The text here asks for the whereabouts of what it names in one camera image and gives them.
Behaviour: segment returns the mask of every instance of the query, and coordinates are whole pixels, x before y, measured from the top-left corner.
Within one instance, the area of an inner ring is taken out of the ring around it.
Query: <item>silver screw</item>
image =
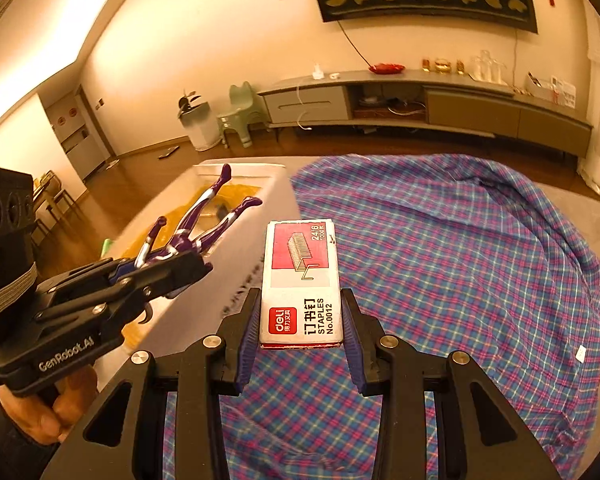
[[[452,359],[455,363],[458,363],[459,365],[467,365],[471,360],[467,352],[454,352]]]
[[[149,360],[149,352],[140,350],[131,356],[131,362],[135,365],[144,364]]]
[[[398,338],[392,335],[385,335],[380,338],[380,344],[385,348],[395,348],[398,346]]]
[[[217,335],[208,335],[205,337],[202,344],[207,348],[218,348],[220,343],[222,342],[222,338]]]

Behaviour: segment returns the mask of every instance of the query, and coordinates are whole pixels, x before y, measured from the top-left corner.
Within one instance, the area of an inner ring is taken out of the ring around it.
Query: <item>cabinet drawer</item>
[[[522,108],[518,138],[586,156],[591,127],[543,110]]]
[[[518,136],[520,106],[478,94],[427,89],[429,124]]]
[[[300,99],[293,90],[266,95],[264,100],[273,124],[350,118],[347,92],[343,86],[307,88],[300,91]]]

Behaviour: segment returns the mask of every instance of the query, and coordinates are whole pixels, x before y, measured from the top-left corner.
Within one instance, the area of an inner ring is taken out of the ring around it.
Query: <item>deli logo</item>
[[[298,331],[298,312],[292,306],[269,310],[270,334],[295,334]]]

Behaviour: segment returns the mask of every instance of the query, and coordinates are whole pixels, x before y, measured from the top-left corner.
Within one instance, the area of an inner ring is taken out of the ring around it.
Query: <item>red and white box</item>
[[[340,308],[333,221],[271,222],[262,280],[262,347],[339,346]]]

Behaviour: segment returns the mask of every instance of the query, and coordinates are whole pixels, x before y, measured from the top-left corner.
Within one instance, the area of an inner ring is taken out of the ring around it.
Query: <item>green object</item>
[[[231,129],[238,132],[242,145],[248,148],[252,145],[248,125],[269,123],[269,116],[257,101],[248,81],[242,83],[242,86],[231,85],[231,88],[229,88],[229,101],[231,101],[233,108],[225,113],[218,114],[218,126],[220,127],[222,143],[226,148],[228,147],[224,131]]]
[[[113,240],[111,238],[106,238],[102,243],[102,250],[100,251],[100,257],[104,258],[104,255],[107,254],[109,248],[113,245]]]

